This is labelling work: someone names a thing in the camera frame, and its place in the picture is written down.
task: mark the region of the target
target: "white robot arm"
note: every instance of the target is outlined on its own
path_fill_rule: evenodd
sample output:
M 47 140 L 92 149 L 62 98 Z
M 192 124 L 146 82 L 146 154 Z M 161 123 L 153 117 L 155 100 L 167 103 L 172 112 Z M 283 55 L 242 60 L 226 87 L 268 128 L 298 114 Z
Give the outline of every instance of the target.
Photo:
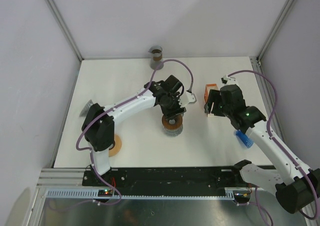
M 165 119 L 169 121 L 186 112 L 187 104 L 196 102 L 195 95 L 190 91 L 184 92 L 182 83 L 173 75 L 165 81 L 152 82 L 149 89 L 146 88 L 147 84 L 133 96 L 118 103 L 104 107 L 96 103 L 89 108 L 82 130 L 97 116 L 106 113 L 84 134 L 92 147 L 95 168 L 99 175 L 105 174 L 110 169 L 109 149 L 115 144 L 115 126 L 132 115 L 156 105 L 161 106 Z
M 302 171 L 309 177 L 319 197 L 320 169 L 311 170 L 287 147 L 272 128 L 270 128 L 272 132 L 270 136 L 266 117 L 258 108 L 246 105 L 235 78 L 226 75 L 222 78 L 222 82 L 225 86 L 220 91 L 210 91 L 204 107 L 205 112 L 228 117 L 233 127 L 253 140 L 277 170 L 277 173 L 264 170 L 250 161 L 243 160 L 235 165 L 242 179 L 272 193 L 281 206 L 290 213 L 295 213 L 314 201 L 306 175 L 303 175 Z

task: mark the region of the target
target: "metal surface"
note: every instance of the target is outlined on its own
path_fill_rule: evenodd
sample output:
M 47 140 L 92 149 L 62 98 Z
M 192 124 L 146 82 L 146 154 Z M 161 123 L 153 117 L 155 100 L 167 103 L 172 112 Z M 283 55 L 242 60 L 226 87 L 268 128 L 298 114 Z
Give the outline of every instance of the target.
M 307 215 L 313 216 L 316 212 L 315 203 L 313 202 L 308 206 L 304 207 L 302 211 Z M 317 220 L 306 219 L 305 221 L 307 226 L 320 226 L 320 218 L 318 218 Z
M 98 196 L 99 190 L 110 189 L 109 187 L 103 187 L 100 189 L 95 189 L 91 187 L 87 188 L 49 188 L 46 192 L 47 198 L 110 198 L 108 196 Z M 122 199 L 152 199 L 152 200 L 234 200 L 234 193 L 231 189 L 226 189 L 225 196 L 134 196 L 134 195 L 122 195 Z
M 165 127 L 162 128 L 164 133 L 170 137 L 176 137 L 178 135 L 180 135 L 184 129 L 184 126 L 181 125 L 179 128 L 175 129 L 175 130 L 169 130 Z
M 255 72 L 264 74 L 261 68 L 261 62 L 258 62 L 257 59 L 254 57 L 250 57 L 250 61 L 252 68 Z M 270 88 L 270 85 L 268 85 L 268 83 L 262 77 L 256 75 L 255 78 L 261 91 L 262 100 L 265 105 L 266 112 L 268 115 L 270 115 L 275 104 L 274 97 L 272 96 L 273 92 L 271 93 L 272 89 Z M 284 137 L 281 131 L 281 126 L 279 124 L 279 118 L 277 116 L 277 113 L 273 116 L 271 125 L 277 133 L 277 135 L 283 140 Z
M 277 35 L 279 28 L 281 27 L 281 25 L 283 24 L 283 22 L 285 21 L 285 19 L 287 18 L 288 14 L 290 13 L 291 9 L 293 8 L 295 2 L 297 0 L 286 0 L 283 9 L 281 10 L 278 18 L 276 19 L 266 41 L 264 42 L 262 49 L 260 50 L 259 54 L 258 54 L 258 60 L 261 61 L 262 57 L 265 55 L 267 49 L 269 48 L 269 46 L 271 45 L 271 43 L 273 42 L 275 36 Z
M 85 106 L 83 107 L 82 111 L 80 112 L 79 117 L 86 117 L 90 107 L 94 104 L 94 102 L 90 99 Z
M 52 15 L 54 16 L 56 22 L 58 23 L 59 27 L 61 28 L 62 33 L 64 34 L 65 38 L 67 39 L 68 43 L 70 44 L 73 52 L 75 53 L 76 57 L 81 62 L 83 60 L 81 53 L 80 53 L 72 35 L 71 35 L 70 30 L 68 29 L 65 21 L 63 20 L 62 15 L 59 12 L 54 0 L 45 0 L 45 2 L 49 6 L 49 9 L 51 10 Z
M 29 222 L 30 222 L 31 215 L 32 215 L 32 212 L 34 210 L 34 206 L 36 204 L 36 199 L 37 199 L 38 193 L 39 193 L 39 188 L 36 188 L 35 191 L 34 191 L 31 203 L 29 204 L 27 213 L 26 213 L 26 215 L 24 217 L 23 225 L 28 225 Z
M 272 215 L 276 225 L 305 226 L 301 214 L 289 214 L 275 197 L 259 192 L 263 206 Z M 51 199 L 53 208 L 72 206 L 81 199 Z M 237 207 L 229 200 L 136 200 L 124 199 L 113 206 L 84 203 L 63 213 L 43 209 L 41 226 L 56 225 L 263 225 L 254 205 Z
M 41 215 L 43 213 L 43 207 L 46 200 L 46 189 L 40 188 L 37 189 L 36 198 L 34 204 L 31 209 L 31 215 L 28 221 L 28 226 L 37 226 L 39 225 L 39 221 L 41 219 Z
M 44 168 L 37 183 L 38 188 L 82 187 L 84 168 Z

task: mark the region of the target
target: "wire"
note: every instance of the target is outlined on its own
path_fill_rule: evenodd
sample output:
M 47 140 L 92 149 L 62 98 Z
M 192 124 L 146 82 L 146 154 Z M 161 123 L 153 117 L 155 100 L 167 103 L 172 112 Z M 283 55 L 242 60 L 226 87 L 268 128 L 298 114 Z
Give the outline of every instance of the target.
M 252 187 L 251 187 L 251 183 L 248 183 L 248 194 L 251 194 L 252 193 Z
M 86 132 L 89 130 L 89 128 L 90 128 L 92 125 L 94 125 L 95 122 L 97 122 L 100 118 L 102 118 L 103 116 L 105 116 L 105 115 L 107 115 L 109 112 L 111 112 L 113 109 L 119 108 L 119 107 L 121 107 L 121 106 L 123 106 L 123 105 L 125 105 L 125 104 L 127 104 L 127 103 L 129 103 L 129 102 L 131 102 L 131 101 L 133 101 L 133 100 L 135 100 L 136 98 L 142 96 L 147 90 L 149 90 L 149 88 L 150 88 L 150 86 L 151 86 L 151 83 L 152 83 L 152 81 L 153 81 L 153 79 L 154 79 L 154 76 L 155 76 L 155 74 L 156 74 L 157 69 L 158 69 L 159 67 L 161 67 L 161 66 L 162 66 L 164 63 L 166 63 L 166 62 L 178 62 L 178 63 L 180 63 L 181 65 L 183 65 L 183 66 L 189 71 L 190 76 L 191 76 L 191 83 L 190 83 L 189 91 L 192 91 L 192 87 L 193 87 L 193 84 L 194 84 L 194 76 L 193 76 L 191 70 L 189 69 L 189 67 L 188 67 L 185 63 L 183 63 L 183 62 L 181 62 L 181 61 L 179 61 L 179 60 L 176 60 L 176 59 L 167 59 L 167 60 L 164 60 L 164 61 L 162 61 L 160 64 L 157 65 L 157 67 L 155 68 L 155 70 L 153 71 L 153 73 L 152 73 L 152 75 L 151 75 L 151 78 L 150 78 L 150 81 L 149 81 L 147 87 L 146 87 L 142 92 L 140 92 L 137 96 L 131 97 L 131 98 L 127 99 L 126 101 L 121 102 L 121 103 L 115 105 L 113 108 L 110 108 L 110 109 L 106 110 L 105 112 L 103 112 L 102 114 L 100 114 L 98 117 L 96 117 L 94 120 L 92 120 L 92 121 L 87 125 L 87 127 L 83 130 L 83 132 L 80 134 L 78 140 L 76 141 L 76 144 L 75 144 L 76 149 L 77 149 L 78 151 L 91 150 L 91 149 L 92 149 L 91 147 L 84 147 L 84 148 L 80 148 L 80 147 L 79 147 L 79 144 L 80 144 L 81 139 L 82 139 L 83 136 L 86 134 Z
M 261 215 L 261 217 L 262 217 L 262 220 L 264 221 L 264 223 L 265 223 L 267 226 L 269 226 L 268 221 L 267 221 L 267 219 L 265 218 L 265 216 L 264 216 L 264 214 L 263 214 L 262 206 L 260 205 L 260 202 L 259 202 L 259 198 L 258 198 L 258 186 L 256 186 L 256 189 L 255 189 L 255 191 L 254 191 L 254 196 L 255 196 L 255 203 L 256 203 L 256 206 L 258 207 L 258 210 L 259 210 L 259 213 L 260 213 L 260 215 Z M 265 210 L 265 212 L 268 214 L 268 216 L 269 216 L 269 218 L 270 218 L 270 220 L 271 220 L 271 226 L 272 226 L 272 225 L 274 224 L 274 222 L 273 222 L 270 214 L 268 213 L 268 211 Z
M 302 210 L 299 210 L 299 212 L 306 218 L 310 219 L 310 220 L 315 220 L 318 218 L 319 216 L 319 202 L 318 202 L 318 196 L 317 193 L 315 191 L 314 185 L 312 184 L 312 182 L 310 181 L 309 177 L 307 176 L 306 172 L 300 167 L 299 163 L 291 156 L 291 154 L 281 145 L 281 143 L 275 138 L 273 137 L 273 134 L 271 132 L 271 120 L 272 117 L 274 116 L 275 112 L 276 112 L 276 106 L 278 104 L 278 93 L 276 90 L 276 87 L 274 86 L 274 84 L 263 74 L 259 73 L 259 72 L 255 72 L 255 71 L 251 71 L 251 70 L 241 70 L 241 71 L 237 71 L 237 72 L 233 72 L 231 74 L 229 74 L 228 76 L 231 77 L 235 74 L 239 74 L 239 73 L 243 73 L 243 72 L 249 72 L 249 73 L 253 73 L 256 75 L 261 76 L 262 78 L 264 78 L 267 82 L 269 82 L 269 84 L 271 85 L 273 91 L 274 91 L 274 106 L 273 109 L 271 111 L 270 117 L 266 123 L 266 129 L 268 132 L 269 137 L 275 142 L 275 144 L 285 153 L 285 155 L 291 160 L 291 162 L 295 165 L 295 167 L 299 170 L 299 172 L 304 176 L 304 178 L 306 179 L 306 181 L 308 182 L 313 197 L 314 197 L 314 202 L 315 202 L 315 214 L 314 216 L 309 216 L 306 215 Z
M 181 90 L 179 97 L 182 96 L 184 94 L 184 92 L 185 92 L 185 87 L 182 85 L 182 90 Z
M 190 76 L 191 76 L 191 83 L 190 83 L 190 88 L 189 88 L 189 91 L 191 92 L 192 91 L 192 87 L 193 87 L 193 84 L 194 84 L 194 76 L 190 70 L 190 68 L 183 62 L 179 61 L 179 60 L 176 60 L 176 59 L 167 59 L 167 60 L 164 60 L 162 61 L 161 63 L 159 63 L 157 65 L 157 67 L 154 69 L 152 75 L 151 75 L 151 78 L 150 78 L 150 81 L 147 85 L 147 87 L 142 91 L 140 92 L 138 95 L 134 96 L 134 97 L 131 97 L 127 100 L 125 100 L 124 102 L 121 102 L 117 105 L 115 105 L 113 108 L 110 108 L 108 110 L 106 110 L 105 112 L 103 112 L 102 114 L 100 114 L 98 117 L 96 117 L 94 120 L 92 120 L 86 127 L 85 129 L 83 130 L 83 132 L 80 134 L 78 140 L 76 141 L 76 144 L 75 144 L 75 147 L 78 151 L 84 151 L 84 150 L 90 150 L 90 160 L 91 160 L 91 165 L 92 165 L 92 168 L 96 174 L 96 176 L 100 179 L 101 182 L 103 182 L 105 185 L 109 186 L 110 188 L 112 188 L 114 191 L 116 191 L 119 195 L 119 199 L 116 201 L 116 202 L 111 202 L 111 203 L 102 203 L 100 202 L 100 204 L 102 205 L 114 205 L 118 202 L 121 201 L 121 198 L 122 198 L 122 195 L 121 193 L 114 187 L 112 186 L 111 184 L 107 183 L 97 172 L 97 169 L 96 169 L 96 166 L 95 166 L 95 162 L 94 162 L 94 157 L 93 157 L 93 152 L 92 152 L 92 148 L 91 147 L 84 147 L 84 148 L 80 148 L 79 147 L 79 144 L 80 144 L 80 141 L 82 140 L 83 136 L 86 134 L 86 132 L 89 130 L 89 128 L 94 125 L 100 118 L 102 118 L 103 116 L 107 115 L 109 112 L 111 112 L 112 110 L 116 109 L 116 108 L 119 108 L 135 99 L 137 99 L 138 97 L 142 96 L 147 90 L 149 90 L 151 84 L 152 84 L 152 81 L 154 79 L 154 76 L 156 74 L 156 71 L 158 68 L 160 68 L 164 63 L 166 62 L 178 62 L 180 63 L 181 65 L 183 65 L 190 73 Z
M 115 180 L 114 177 L 112 178 L 112 181 L 113 181 L 113 186 L 115 187 L 116 186 L 116 180 Z
M 237 203 L 237 206 L 248 206 L 248 205 L 250 205 L 250 204 L 252 204 L 252 205 L 254 205 L 254 206 L 258 206 L 258 204 L 257 204 L 256 202 Z M 268 221 L 267 221 L 267 220 L 264 220 L 264 217 L 262 217 L 264 223 L 265 223 L 267 226 L 274 226 L 274 221 L 273 221 L 270 213 L 269 213 L 264 207 L 262 207 L 262 206 L 260 206 L 260 209 L 261 209 L 261 211 L 264 211 L 264 212 L 268 215 L 268 217 L 269 217 L 269 219 L 270 219 L 270 222 L 271 222 L 271 224 L 269 224 Z

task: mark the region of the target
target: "tape roll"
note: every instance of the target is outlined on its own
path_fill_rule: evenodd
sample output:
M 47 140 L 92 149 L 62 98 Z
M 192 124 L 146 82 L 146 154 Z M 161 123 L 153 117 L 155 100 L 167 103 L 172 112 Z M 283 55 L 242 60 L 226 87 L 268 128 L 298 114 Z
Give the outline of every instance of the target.
M 114 147 L 109 149 L 109 157 L 115 156 L 121 149 L 122 142 L 118 135 L 114 135 Z
M 162 116 L 162 125 L 165 129 L 168 130 L 177 130 L 182 125 L 182 116 L 179 115 L 175 117 L 173 120 L 167 121 L 165 116 Z

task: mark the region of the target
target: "white table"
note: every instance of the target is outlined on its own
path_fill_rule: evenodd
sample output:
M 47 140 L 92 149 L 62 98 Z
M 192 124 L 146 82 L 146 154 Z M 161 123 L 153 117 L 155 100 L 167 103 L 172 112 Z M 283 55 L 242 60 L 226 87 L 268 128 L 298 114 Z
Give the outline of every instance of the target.
M 115 128 L 122 139 L 122 149 L 110 158 L 112 167 L 175 167 L 226 166 L 247 159 L 257 165 L 271 165 L 262 151 L 253 145 L 247 149 L 234 136 L 234 128 L 225 117 L 209 117 L 204 113 L 205 85 L 217 83 L 221 77 L 238 70 L 252 70 L 249 57 L 179 58 L 193 72 L 193 92 L 197 103 L 188 105 L 183 117 L 183 132 L 168 137 L 162 131 L 160 106 L 144 110 Z M 62 134 L 55 168 L 86 167 L 88 151 L 77 151 L 76 140 L 84 118 L 79 114 L 86 102 L 108 105 L 136 93 L 150 80 L 149 59 L 83 61 Z M 190 84 L 188 71 L 175 62 L 166 63 L 155 74 L 155 81 L 176 76 L 186 88 Z M 264 115 L 263 104 L 253 74 L 236 75 L 247 105 L 257 106 Z M 88 143 L 83 139 L 80 147 Z

